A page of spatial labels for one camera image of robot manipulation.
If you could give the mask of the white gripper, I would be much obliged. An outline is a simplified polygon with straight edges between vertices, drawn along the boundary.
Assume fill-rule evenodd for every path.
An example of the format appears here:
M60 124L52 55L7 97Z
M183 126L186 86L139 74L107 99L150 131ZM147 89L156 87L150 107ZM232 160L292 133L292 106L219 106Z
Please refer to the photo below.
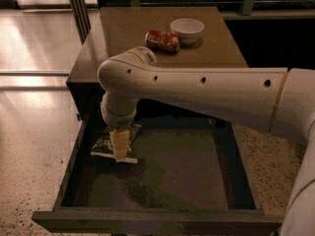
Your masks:
M128 127L137 113L138 100L118 94L106 93L100 103L101 116L107 126L114 128ZM130 132L126 129L114 129L109 133L116 160L127 156Z

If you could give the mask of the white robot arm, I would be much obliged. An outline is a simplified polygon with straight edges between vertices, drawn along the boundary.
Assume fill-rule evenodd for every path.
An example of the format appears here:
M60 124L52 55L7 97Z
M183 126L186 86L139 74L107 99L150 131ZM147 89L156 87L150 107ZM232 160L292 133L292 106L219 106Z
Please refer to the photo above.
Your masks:
M105 60L97 71L102 118L133 122L145 98L306 143L281 236L315 234L315 73L286 68L163 68L147 47Z

